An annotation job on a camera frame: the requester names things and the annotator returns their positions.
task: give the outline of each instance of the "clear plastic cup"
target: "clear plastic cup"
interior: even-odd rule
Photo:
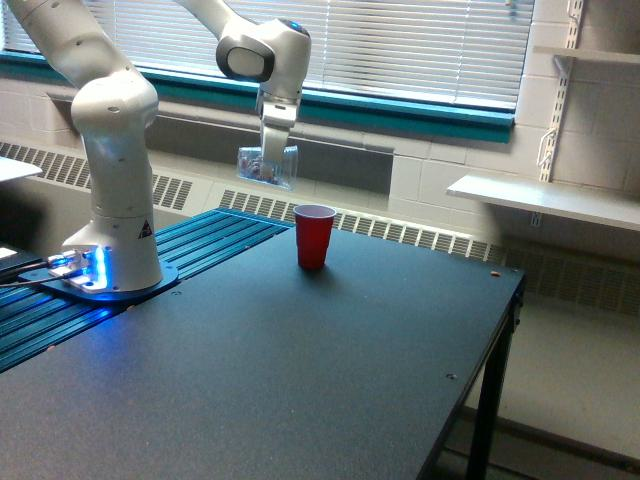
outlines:
[[[238,150],[238,177],[285,190],[293,190],[298,174],[298,147],[284,149],[282,161],[265,161],[260,147]]]

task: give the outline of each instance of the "cup rim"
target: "cup rim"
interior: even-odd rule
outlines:
[[[308,207],[312,207],[312,208],[318,208],[320,210],[323,210],[323,214],[318,214],[318,215],[313,215],[310,213],[304,213],[304,208],[308,208]],[[293,213],[297,216],[303,217],[303,218],[316,218],[316,219],[327,219],[327,218],[333,218],[336,216],[336,214],[338,213],[336,211],[335,208],[332,207],[327,207],[326,205],[318,205],[318,204],[313,204],[313,203],[308,203],[305,205],[298,205],[296,207],[293,208]]]

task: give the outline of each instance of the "black cable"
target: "black cable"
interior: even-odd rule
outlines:
[[[46,268],[48,266],[49,264],[46,261],[42,261],[42,262],[32,263],[29,265],[23,265],[21,267],[16,267],[6,272],[3,272],[2,275],[0,275],[0,282],[7,280],[9,278],[16,277],[21,273],[29,272],[31,270],[37,270],[38,268]]]
[[[16,283],[2,283],[0,284],[0,288],[28,287],[30,285],[40,285],[41,283],[53,282],[55,280],[65,280],[67,278],[73,278],[79,275],[82,275],[81,270],[65,273],[64,275],[60,275],[59,277],[44,278],[42,280],[32,280],[29,282],[16,282]]]

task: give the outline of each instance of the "shelf bracket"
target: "shelf bracket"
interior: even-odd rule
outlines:
[[[567,2],[567,16],[571,20],[569,33],[565,42],[566,48],[575,49],[578,46],[578,37],[580,34],[580,25],[582,23],[582,10],[584,0],[569,0]],[[560,127],[564,117],[567,94],[569,91],[569,81],[571,80],[571,71],[573,69],[573,59],[554,55],[553,62],[558,68],[558,89],[556,93],[556,102],[553,107],[553,115],[549,129],[540,139],[540,147],[538,149],[537,164],[540,168],[539,180],[549,183],[553,179],[553,163],[556,158],[558,141],[560,138]],[[531,215],[531,226],[539,227],[542,224],[542,214],[533,213]]]

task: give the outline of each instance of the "table leg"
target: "table leg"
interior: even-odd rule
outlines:
[[[485,365],[466,480],[484,480],[487,473],[516,312],[516,308],[510,309],[507,323]]]

